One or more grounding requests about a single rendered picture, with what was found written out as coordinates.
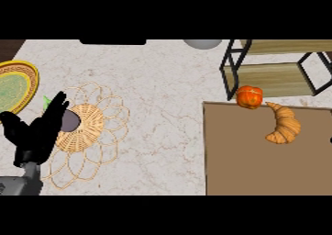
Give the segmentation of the woven wicker flower placemat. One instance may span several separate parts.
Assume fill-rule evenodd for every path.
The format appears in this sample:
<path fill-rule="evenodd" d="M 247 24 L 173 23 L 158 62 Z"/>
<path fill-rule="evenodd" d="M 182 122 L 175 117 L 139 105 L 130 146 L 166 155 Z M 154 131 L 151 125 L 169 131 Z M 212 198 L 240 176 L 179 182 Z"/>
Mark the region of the woven wicker flower placemat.
<path fill-rule="evenodd" d="M 77 115 L 79 124 L 71 131 L 58 133 L 48 172 L 40 176 L 57 190 L 64 190 L 76 181 L 92 180 L 99 168 L 114 162 L 129 119 L 123 99 L 105 85 L 86 82 L 67 87 L 66 91 L 69 110 Z"/>

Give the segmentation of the golden brown croissant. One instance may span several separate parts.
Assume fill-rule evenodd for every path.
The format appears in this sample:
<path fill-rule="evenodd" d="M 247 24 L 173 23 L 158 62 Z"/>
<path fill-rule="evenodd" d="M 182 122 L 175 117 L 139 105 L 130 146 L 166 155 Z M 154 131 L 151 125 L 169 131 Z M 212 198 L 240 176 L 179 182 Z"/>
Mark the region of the golden brown croissant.
<path fill-rule="evenodd" d="M 271 102 L 266 103 L 266 106 L 273 112 L 275 126 L 273 132 L 265 136 L 265 140 L 275 144 L 288 144 L 300 133 L 300 122 L 288 107 Z"/>

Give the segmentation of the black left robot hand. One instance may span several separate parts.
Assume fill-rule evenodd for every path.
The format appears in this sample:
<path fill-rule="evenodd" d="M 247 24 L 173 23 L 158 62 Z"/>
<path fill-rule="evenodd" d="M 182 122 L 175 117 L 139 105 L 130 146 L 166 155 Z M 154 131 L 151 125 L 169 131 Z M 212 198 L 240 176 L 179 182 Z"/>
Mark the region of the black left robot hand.
<path fill-rule="evenodd" d="M 40 165 L 46 161 L 54 148 L 67 105 L 66 94 L 58 91 L 40 117 L 36 117 L 29 125 L 11 112 L 2 111 L 0 113 L 4 136 L 15 146 L 12 160 L 15 167 L 21 168 L 27 162 Z"/>

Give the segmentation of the yellow green oval plate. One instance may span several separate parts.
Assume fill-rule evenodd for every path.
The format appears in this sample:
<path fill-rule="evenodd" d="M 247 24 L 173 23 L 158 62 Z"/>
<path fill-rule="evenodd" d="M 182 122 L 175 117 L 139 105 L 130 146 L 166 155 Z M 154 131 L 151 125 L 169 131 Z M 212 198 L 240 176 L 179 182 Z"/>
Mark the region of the yellow green oval plate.
<path fill-rule="evenodd" d="M 17 114 L 21 111 L 36 93 L 38 85 L 39 72 L 29 62 L 0 62 L 0 113 L 8 111 Z"/>

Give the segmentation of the orange bell pepper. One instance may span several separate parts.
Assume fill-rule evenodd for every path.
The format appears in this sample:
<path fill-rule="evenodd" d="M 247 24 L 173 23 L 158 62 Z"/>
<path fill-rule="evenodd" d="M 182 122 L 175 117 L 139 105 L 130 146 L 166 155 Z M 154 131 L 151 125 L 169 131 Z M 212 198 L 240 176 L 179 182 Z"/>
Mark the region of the orange bell pepper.
<path fill-rule="evenodd" d="M 247 109 L 257 109 L 262 103 L 262 90 L 253 86 L 241 86 L 237 90 L 237 105 Z"/>

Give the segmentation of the brown flat tray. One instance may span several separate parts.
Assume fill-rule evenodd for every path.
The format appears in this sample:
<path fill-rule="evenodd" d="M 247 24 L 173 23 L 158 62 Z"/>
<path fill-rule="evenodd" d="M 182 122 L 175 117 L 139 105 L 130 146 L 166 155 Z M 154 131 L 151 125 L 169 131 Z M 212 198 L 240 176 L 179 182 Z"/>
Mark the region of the brown flat tray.
<path fill-rule="evenodd" d="M 273 112 L 203 103 L 206 192 L 210 195 L 332 195 L 332 109 L 294 107 L 300 133 L 265 140 Z"/>

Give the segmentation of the grey round bowl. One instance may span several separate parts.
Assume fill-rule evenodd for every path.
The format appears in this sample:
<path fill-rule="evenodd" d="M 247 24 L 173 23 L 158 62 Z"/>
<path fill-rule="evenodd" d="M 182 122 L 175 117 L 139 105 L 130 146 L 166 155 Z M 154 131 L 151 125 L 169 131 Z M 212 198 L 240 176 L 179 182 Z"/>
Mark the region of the grey round bowl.
<path fill-rule="evenodd" d="M 222 43 L 219 39 L 185 39 L 184 42 L 197 50 L 213 49 Z"/>

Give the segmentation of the black wood tiered shelf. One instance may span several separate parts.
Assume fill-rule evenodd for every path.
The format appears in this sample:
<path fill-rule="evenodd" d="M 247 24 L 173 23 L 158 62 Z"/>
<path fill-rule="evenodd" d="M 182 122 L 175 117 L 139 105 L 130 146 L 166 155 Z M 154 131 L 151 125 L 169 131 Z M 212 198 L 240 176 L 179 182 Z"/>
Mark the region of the black wood tiered shelf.
<path fill-rule="evenodd" d="M 219 72 L 226 99 L 237 97 L 241 86 L 254 86 L 263 97 L 318 95 L 332 86 L 332 60 L 322 55 L 332 52 L 332 39 L 240 39 L 226 43 Z M 243 64 L 247 55 L 300 53 L 296 62 Z M 315 53 L 330 74 L 328 81 L 315 87 L 307 77 L 303 62 Z"/>

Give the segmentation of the purple eggplant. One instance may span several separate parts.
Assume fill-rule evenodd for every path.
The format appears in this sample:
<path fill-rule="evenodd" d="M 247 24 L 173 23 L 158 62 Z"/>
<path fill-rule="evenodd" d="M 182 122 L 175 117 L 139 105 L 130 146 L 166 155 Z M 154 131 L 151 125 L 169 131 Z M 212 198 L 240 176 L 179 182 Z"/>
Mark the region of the purple eggplant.
<path fill-rule="evenodd" d="M 80 123 L 77 114 L 70 111 L 69 109 L 64 110 L 63 116 L 61 116 L 61 126 L 60 130 L 63 132 L 71 132 L 77 128 Z"/>

